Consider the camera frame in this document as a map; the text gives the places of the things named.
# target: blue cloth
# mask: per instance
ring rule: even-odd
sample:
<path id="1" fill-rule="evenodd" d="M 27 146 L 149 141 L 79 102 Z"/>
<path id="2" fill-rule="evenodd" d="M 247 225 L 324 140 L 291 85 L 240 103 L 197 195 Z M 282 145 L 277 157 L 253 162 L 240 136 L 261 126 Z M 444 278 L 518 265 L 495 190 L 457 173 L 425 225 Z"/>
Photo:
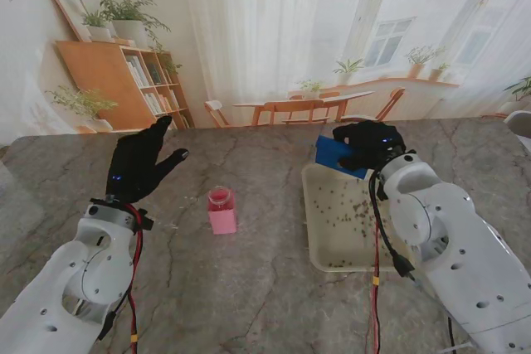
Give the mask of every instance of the blue cloth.
<path id="1" fill-rule="evenodd" d="M 364 179 L 367 175 L 367 169 L 348 170 L 339 166 L 339 159 L 344 157 L 350 157 L 354 150 L 345 143 L 335 141 L 333 138 L 325 136 L 319 136 L 317 138 L 317 154 L 315 155 L 315 162 L 319 165 L 331 167 L 339 172 L 346 173 L 350 176 L 354 176 L 360 179 Z"/>

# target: pink container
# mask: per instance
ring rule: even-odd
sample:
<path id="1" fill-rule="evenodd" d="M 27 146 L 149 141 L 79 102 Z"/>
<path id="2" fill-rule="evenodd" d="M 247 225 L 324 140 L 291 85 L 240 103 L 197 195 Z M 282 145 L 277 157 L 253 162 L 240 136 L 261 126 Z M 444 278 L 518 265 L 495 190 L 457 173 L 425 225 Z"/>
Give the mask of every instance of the pink container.
<path id="1" fill-rule="evenodd" d="M 215 235 L 236 232 L 236 208 L 232 190 L 218 186 L 208 193 L 208 219 Z"/>

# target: marble countertop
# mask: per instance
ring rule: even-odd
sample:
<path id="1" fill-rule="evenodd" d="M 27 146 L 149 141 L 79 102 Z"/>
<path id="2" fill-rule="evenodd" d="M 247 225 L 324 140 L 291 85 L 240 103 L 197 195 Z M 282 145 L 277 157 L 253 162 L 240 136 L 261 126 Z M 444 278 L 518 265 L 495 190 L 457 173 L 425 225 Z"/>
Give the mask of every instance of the marble countertop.
<path id="1" fill-rule="evenodd" d="M 531 269 L 531 162 L 499 120 L 395 123 L 439 176 L 466 189 L 476 210 Z M 334 125 L 171 131 L 161 157 L 190 150 L 140 205 L 144 235 L 134 296 L 139 353 L 363 353 L 369 274 L 332 274 L 310 262 L 301 168 Z M 49 256 L 71 240 L 89 198 L 101 197 L 117 134 L 17 140 L 0 165 L 0 313 Z M 214 236 L 207 191 L 236 190 L 239 231 Z M 382 354 L 449 346 L 446 318 L 408 281 L 383 277 Z M 91 353 L 125 353 L 130 311 Z M 472 349 L 462 353 L 475 352 Z"/>

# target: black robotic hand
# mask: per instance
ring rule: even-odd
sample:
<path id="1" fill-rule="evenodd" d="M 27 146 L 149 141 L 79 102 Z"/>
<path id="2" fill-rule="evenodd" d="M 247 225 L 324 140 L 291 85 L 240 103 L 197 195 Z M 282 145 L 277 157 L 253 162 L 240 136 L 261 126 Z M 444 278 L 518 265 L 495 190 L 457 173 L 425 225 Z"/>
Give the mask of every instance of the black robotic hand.
<path id="1" fill-rule="evenodd" d="M 339 164 L 350 170 L 375 169 L 406 151 L 397 128 L 382 122 L 366 120 L 347 124 L 335 128 L 333 134 L 334 140 L 347 143 L 356 150 L 352 157 L 339 159 Z"/>
<path id="2" fill-rule="evenodd" d="M 156 164 L 164 134 L 171 123 L 171 116 L 163 116 L 149 128 L 118 140 L 107 176 L 105 194 L 108 198 L 123 203 L 140 201 L 186 159 L 188 150 L 180 148 Z"/>

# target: tray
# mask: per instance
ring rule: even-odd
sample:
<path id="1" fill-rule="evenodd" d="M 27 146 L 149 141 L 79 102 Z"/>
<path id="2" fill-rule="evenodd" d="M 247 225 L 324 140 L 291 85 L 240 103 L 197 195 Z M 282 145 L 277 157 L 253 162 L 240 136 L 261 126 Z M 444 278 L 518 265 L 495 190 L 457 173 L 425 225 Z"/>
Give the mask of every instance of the tray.
<path id="1" fill-rule="evenodd" d="M 375 255 L 374 213 L 365 180 L 319 164 L 302 170 L 304 203 L 308 226 L 309 257 L 322 271 L 372 271 Z M 409 256 L 397 238 L 389 216 L 388 201 L 378 202 L 383 226 L 392 246 Z M 395 271 L 391 256 L 379 239 L 380 270 Z"/>

